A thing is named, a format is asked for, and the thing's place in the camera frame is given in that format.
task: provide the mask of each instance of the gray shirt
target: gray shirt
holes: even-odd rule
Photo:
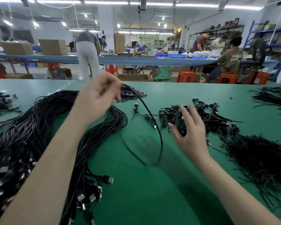
[[[82,31],[77,35],[75,43],[82,42],[82,41],[92,42],[93,44],[95,44],[95,42],[98,42],[99,40],[97,36],[94,35],[93,33],[88,31]]]

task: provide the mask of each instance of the black hair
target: black hair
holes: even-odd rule
[[[222,35],[221,38],[222,39],[228,39],[228,35]]]
[[[209,34],[209,35],[211,35],[211,36],[213,35],[213,32],[212,32],[212,31],[207,31],[206,33]]]
[[[230,44],[233,46],[239,46],[242,43],[242,37],[236,36],[233,39],[231,39]]]

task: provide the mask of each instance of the white t-shirt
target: white t-shirt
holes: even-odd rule
[[[218,42],[218,38],[213,40],[210,46],[213,46],[213,50],[221,49],[223,46],[225,46],[225,41],[222,43]]]

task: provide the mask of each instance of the green table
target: green table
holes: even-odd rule
[[[19,99],[15,106],[22,105],[26,111],[36,97],[64,89],[79,90],[84,81],[59,80],[0,80],[0,90],[16,93]],[[192,98],[220,105],[220,115],[244,124],[237,124],[241,134],[262,134],[270,140],[281,142],[281,111],[275,106],[256,105],[251,101],[250,89],[262,85],[230,85],[199,83],[126,82],[137,90],[148,94],[143,98],[153,114],[159,108],[176,104],[187,104]],[[160,139],[143,117],[133,115],[133,105],[138,103],[139,112],[147,113],[139,100],[130,100],[115,105],[128,116],[128,125],[120,132],[132,151],[143,160],[154,162],[160,151]],[[56,122],[58,127],[63,120]],[[159,167],[144,167],[124,147],[119,132],[110,136],[90,160],[92,172],[114,178],[111,185],[103,185],[101,202],[92,203],[96,225],[107,224],[232,224],[211,187],[202,175],[179,151],[171,133],[163,129],[164,153]],[[207,138],[212,147],[219,148],[221,141],[216,134]],[[209,147],[211,156],[238,182],[243,177],[229,158]],[[255,198],[265,205],[253,184],[244,184]],[[281,219],[281,209],[274,214]],[[78,213],[74,224],[86,224],[82,213]]]

